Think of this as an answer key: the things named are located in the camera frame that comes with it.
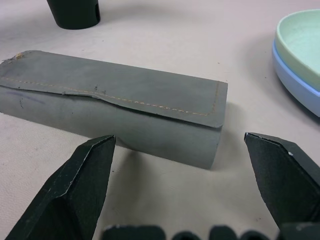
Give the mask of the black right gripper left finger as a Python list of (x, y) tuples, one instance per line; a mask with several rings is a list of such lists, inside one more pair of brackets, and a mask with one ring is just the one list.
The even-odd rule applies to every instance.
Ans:
[(105, 202), (116, 138), (79, 145), (40, 188), (8, 240), (91, 240)]

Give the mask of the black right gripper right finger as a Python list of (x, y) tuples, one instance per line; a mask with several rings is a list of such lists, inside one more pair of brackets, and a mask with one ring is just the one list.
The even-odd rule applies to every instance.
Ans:
[(260, 195), (278, 226), (320, 221), (320, 168), (294, 142), (244, 135)]

